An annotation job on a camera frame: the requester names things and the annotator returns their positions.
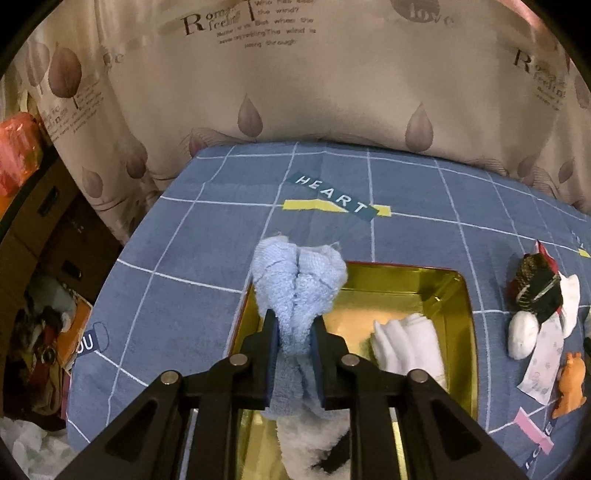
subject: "grid pattern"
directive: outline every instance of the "grid pattern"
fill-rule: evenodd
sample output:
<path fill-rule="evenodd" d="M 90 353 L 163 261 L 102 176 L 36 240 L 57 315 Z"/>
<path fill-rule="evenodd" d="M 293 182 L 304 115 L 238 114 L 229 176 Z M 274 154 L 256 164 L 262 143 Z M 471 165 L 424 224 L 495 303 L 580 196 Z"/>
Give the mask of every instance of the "grid pattern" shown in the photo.
<path fill-rule="evenodd" d="M 283 210 L 285 200 L 314 197 L 285 182 L 296 171 L 389 205 L 392 215 L 367 223 L 346 213 Z M 209 148 L 170 186 L 96 303 L 92 320 L 105 324 L 110 341 L 76 362 L 69 400 L 74 447 L 84 447 L 160 372 L 202 371 L 227 354 L 254 246 L 277 232 L 300 245 L 338 242 L 346 260 L 462 273 L 478 346 L 479 422 L 523 463 L 534 445 L 512 419 L 523 407 L 543 428 L 550 406 L 540 407 L 516 388 L 527 360 L 506 354 L 512 312 L 505 287 L 533 240 L 542 240 L 561 271 L 581 279 L 579 326 L 565 341 L 566 350 L 580 351 L 591 260 L 578 251 L 591 246 L 589 218 L 496 174 L 433 157 L 330 144 Z M 580 411 L 559 420 L 556 446 L 538 458 L 535 478 L 556 474 L 580 420 Z"/>

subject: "light blue washcloth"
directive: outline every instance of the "light blue washcloth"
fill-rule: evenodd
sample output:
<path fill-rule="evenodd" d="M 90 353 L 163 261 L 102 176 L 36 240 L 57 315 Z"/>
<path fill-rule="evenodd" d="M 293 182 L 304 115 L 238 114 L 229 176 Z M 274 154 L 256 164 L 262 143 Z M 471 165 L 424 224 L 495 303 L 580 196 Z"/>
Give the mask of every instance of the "light blue washcloth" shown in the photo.
<path fill-rule="evenodd" d="M 320 418 L 334 419 L 343 413 L 326 411 L 320 406 L 310 356 L 310 329 L 318 315 L 332 310 L 333 300 L 347 281 L 347 266 L 335 249 L 323 245 L 300 248 L 298 268 L 295 307 L 291 319 L 293 342 L 285 351 L 297 356 L 304 378 L 304 404 Z"/>
<path fill-rule="evenodd" d="M 263 415 L 295 415 L 305 404 L 323 418 L 334 418 L 322 409 L 316 392 L 310 328 L 316 316 L 331 311 L 347 279 L 345 262 L 327 245 L 298 248 L 287 237 L 275 236 L 255 248 L 252 276 L 259 314 L 273 309 L 280 330 L 271 405 Z"/>
<path fill-rule="evenodd" d="M 272 309 L 279 323 L 280 346 L 290 343 L 296 294 L 297 246 L 289 243 L 286 236 L 265 238 L 255 248 L 251 271 L 259 315 L 265 318 L 267 310 Z M 297 361 L 294 357 L 287 357 L 280 348 L 271 404 L 263 414 L 270 419 L 291 415 L 302 404 L 303 395 Z"/>

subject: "white ball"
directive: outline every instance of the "white ball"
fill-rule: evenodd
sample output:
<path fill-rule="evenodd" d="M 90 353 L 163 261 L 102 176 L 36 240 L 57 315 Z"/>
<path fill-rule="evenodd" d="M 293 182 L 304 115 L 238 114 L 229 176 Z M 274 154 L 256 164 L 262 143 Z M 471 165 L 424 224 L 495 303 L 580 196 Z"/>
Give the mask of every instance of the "white ball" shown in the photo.
<path fill-rule="evenodd" d="M 534 351 L 540 325 L 530 312 L 517 312 L 509 323 L 509 356 L 521 360 Z"/>

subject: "metal tray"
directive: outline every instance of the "metal tray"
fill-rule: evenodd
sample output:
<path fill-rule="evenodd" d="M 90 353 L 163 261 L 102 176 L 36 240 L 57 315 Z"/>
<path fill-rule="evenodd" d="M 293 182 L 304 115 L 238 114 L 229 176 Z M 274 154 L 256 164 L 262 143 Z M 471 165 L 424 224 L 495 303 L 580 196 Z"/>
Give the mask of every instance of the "metal tray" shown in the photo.
<path fill-rule="evenodd" d="M 452 270 L 407 265 L 348 262 L 347 270 L 347 283 L 337 295 L 332 312 L 324 315 L 327 330 L 342 336 L 351 353 L 373 359 L 369 336 L 374 331 L 374 320 L 386 323 L 414 312 L 424 314 L 433 321 L 437 331 L 448 392 L 476 420 L 476 341 L 464 278 Z M 233 351 L 238 352 L 244 337 L 261 325 L 251 286 Z M 399 440 L 397 427 L 394 424 Z M 398 456 L 403 459 L 404 453 L 399 451 Z M 288 479 L 281 463 L 275 422 L 263 418 L 259 412 L 243 412 L 237 460 L 237 478 L 242 480 Z"/>

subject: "stuffed toy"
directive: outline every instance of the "stuffed toy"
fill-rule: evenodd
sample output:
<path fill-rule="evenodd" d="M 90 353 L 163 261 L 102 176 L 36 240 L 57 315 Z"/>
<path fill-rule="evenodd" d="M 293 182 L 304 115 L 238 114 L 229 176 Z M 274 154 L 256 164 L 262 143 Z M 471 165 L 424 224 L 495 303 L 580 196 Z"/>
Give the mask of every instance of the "stuffed toy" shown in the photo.
<path fill-rule="evenodd" d="M 585 362 L 580 352 L 566 354 L 566 365 L 562 369 L 562 375 L 558 381 L 558 389 L 562 393 L 558 407 L 552 412 L 552 418 L 557 419 L 562 415 L 582 407 L 587 401 L 583 396 L 581 384 L 585 378 Z"/>

